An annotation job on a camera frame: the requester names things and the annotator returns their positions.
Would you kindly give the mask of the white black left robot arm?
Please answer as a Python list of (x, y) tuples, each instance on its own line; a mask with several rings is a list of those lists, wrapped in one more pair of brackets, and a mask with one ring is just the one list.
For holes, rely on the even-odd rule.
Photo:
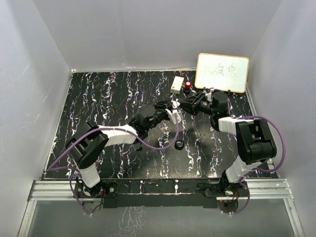
[(153, 106), (142, 107), (139, 113), (126, 125), (101, 126), (87, 122), (80, 135), (73, 136), (67, 143), (68, 154), (75, 161), (81, 175), (80, 188), (88, 196), (101, 194), (101, 179), (96, 161), (105, 147), (119, 144), (140, 143), (148, 132), (163, 120), (179, 124), (182, 116), (178, 112), (177, 99), (161, 101)]

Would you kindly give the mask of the white earbud charging case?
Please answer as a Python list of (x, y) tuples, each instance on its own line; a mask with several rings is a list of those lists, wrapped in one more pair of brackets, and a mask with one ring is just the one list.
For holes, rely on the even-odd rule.
[(177, 109), (180, 106), (180, 103), (178, 102), (178, 99), (172, 100), (172, 108)]

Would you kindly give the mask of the black round earbud case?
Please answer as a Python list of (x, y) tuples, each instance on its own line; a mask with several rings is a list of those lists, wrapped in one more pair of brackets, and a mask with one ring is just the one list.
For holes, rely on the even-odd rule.
[(176, 140), (175, 143), (174, 143), (174, 147), (177, 150), (182, 150), (184, 148), (184, 146), (185, 146), (185, 143), (181, 139)]

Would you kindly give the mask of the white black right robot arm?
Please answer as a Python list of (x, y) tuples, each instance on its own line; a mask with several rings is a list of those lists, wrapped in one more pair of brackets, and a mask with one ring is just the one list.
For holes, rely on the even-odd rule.
[(228, 96), (222, 91), (200, 91), (190, 97), (177, 99), (172, 107), (194, 116), (199, 112), (210, 115), (213, 129), (231, 134), (237, 139), (238, 156), (222, 173), (219, 182), (198, 184), (198, 189), (204, 194), (214, 192), (226, 196), (236, 195), (245, 186), (245, 178), (249, 172), (277, 154), (267, 121), (261, 118), (250, 120), (232, 117)]

